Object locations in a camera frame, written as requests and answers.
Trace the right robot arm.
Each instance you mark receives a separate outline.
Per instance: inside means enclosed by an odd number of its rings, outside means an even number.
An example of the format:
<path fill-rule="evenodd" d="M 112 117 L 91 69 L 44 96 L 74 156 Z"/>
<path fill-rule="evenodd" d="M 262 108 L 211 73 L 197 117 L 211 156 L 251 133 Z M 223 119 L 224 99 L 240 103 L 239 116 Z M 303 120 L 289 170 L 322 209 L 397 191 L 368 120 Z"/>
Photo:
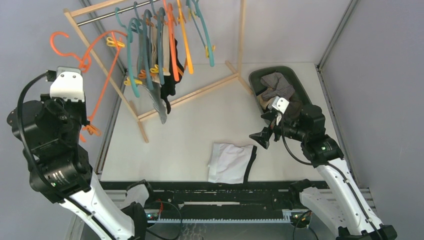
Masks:
<path fill-rule="evenodd" d="M 270 137 L 281 137 L 290 156 L 298 163 L 311 166 L 323 177 L 336 203 L 324 198 L 307 180 L 291 186 L 289 203 L 307 207 L 335 235 L 337 240 L 394 240 L 398 234 L 385 225 L 371 209 L 355 183 L 338 143 L 326 134 L 325 116 L 317 105 L 302 107 L 297 120 L 279 120 L 276 108 L 261 115 L 270 123 L 262 131 L 249 135 L 267 149 Z"/>

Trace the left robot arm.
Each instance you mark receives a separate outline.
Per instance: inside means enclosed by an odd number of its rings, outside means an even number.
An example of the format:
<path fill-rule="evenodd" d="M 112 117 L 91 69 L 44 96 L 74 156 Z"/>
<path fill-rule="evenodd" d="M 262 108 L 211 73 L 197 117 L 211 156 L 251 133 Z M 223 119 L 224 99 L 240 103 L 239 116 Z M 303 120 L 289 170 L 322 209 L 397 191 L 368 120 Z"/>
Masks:
<path fill-rule="evenodd" d="M 51 203 L 83 220 L 102 240 L 143 240 L 145 209 L 157 196 L 144 189 L 124 208 L 117 207 L 102 188 L 80 145 L 89 121 L 86 103 L 42 94 L 40 100 L 20 102 L 6 119 L 23 145 L 30 187 Z"/>

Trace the white underwear black trim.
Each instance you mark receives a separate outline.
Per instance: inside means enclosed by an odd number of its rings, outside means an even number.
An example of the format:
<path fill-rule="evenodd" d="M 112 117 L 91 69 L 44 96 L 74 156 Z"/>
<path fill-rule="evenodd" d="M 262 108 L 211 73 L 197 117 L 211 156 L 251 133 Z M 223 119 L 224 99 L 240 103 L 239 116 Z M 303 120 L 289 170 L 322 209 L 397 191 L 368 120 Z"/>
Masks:
<path fill-rule="evenodd" d="M 257 157 L 257 146 L 214 143 L 208 163 L 208 182 L 214 184 L 246 184 Z"/>

